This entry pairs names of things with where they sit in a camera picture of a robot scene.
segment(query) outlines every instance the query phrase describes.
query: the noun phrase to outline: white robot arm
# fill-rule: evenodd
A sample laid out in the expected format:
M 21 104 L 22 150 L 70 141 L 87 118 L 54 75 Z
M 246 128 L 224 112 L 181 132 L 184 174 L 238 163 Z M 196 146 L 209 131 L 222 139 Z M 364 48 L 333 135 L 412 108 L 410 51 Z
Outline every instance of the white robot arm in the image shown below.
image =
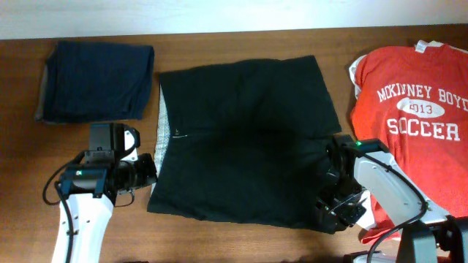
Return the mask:
M 119 194 L 130 193 L 157 181 L 149 153 L 137 155 L 140 135 L 119 123 L 91 125 L 89 150 L 78 154 L 47 182 L 42 198 L 48 205 L 60 203 L 60 225 L 52 263 L 99 261 L 102 239 Z M 59 202 L 49 202 L 48 185 L 55 182 Z
M 354 263 L 437 262 L 439 246 L 451 252 L 452 262 L 468 262 L 468 218 L 454 218 L 432 202 L 404 174 L 383 143 L 354 143 L 350 136 L 338 136 L 328 152 L 341 179 L 337 188 L 359 185 L 368 189 L 396 226 L 381 236 L 369 252 L 347 255 L 345 259 Z M 359 209 L 358 204 L 351 207 Z M 373 255 L 379 243 L 396 231 L 401 233 L 398 256 Z

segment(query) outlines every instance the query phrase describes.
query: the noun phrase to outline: orange t-shirt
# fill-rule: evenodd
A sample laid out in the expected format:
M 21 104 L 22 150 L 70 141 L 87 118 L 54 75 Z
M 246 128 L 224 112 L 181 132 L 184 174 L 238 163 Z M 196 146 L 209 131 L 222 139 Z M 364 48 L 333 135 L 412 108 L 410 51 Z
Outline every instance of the orange t-shirt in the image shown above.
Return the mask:
M 429 198 L 468 216 L 468 54 L 449 45 L 423 53 L 384 47 L 365 56 L 354 77 L 361 88 L 351 113 L 357 138 L 379 138 Z M 393 227 L 375 200 L 371 205 L 377 227 L 363 243 Z

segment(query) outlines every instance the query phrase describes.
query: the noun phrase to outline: cloth fold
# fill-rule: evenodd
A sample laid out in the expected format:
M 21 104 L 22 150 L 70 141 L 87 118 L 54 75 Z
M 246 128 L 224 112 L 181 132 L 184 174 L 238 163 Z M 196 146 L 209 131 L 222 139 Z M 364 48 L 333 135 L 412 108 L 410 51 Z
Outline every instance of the cloth fold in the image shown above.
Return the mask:
M 141 119 L 151 92 L 154 49 L 59 42 L 46 61 L 36 121 Z

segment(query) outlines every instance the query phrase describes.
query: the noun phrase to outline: table surface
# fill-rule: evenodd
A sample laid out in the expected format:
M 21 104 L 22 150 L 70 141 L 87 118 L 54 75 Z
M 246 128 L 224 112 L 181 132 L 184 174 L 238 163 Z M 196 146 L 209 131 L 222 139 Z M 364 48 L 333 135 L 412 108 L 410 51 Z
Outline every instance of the table surface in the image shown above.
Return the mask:
M 355 103 L 349 65 L 388 45 L 436 40 L 468 49 L 468 26 L 408 26 L 174 34 L 80 38 L 80 41 L 153 45 L 155 72 L 230 63 L 248 58 L 294 58 L 313 54 L 322 70 L 343 132 Z M 57 39 L 0 41 L 0 262 L 49 262 L 59 209 L 42 202 L 45 181 L 88 146 L 89 124 L 51 126 L 34 122 L 45 59 Z M 159 106 L 157 74 L 142 121 L 124 121 L 140 131 L 140 153 L 154 153 Z M 196 221 L 146 212 L 150 188 L 135 203 L 113 212 L 101 262 L 340 262 L 343 254 L 367 250 L 355 226 L 335 235 L 256 224 Z M 55 195 L 49 191 L 49 198 Z M 118 203 L 129 201 L 119 197 Z M 381 245 L 394 254 L 398 243 Z

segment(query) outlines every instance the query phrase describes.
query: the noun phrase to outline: black garment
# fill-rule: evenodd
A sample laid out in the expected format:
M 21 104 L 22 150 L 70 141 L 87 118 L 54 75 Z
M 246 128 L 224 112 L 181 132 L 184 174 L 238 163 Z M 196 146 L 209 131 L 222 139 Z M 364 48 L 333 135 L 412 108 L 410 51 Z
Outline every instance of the black garment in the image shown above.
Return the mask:
M 171 138 L 149 212 L 333 232 L 314 206 L 341 127 L 313 56 L 159 78 Z

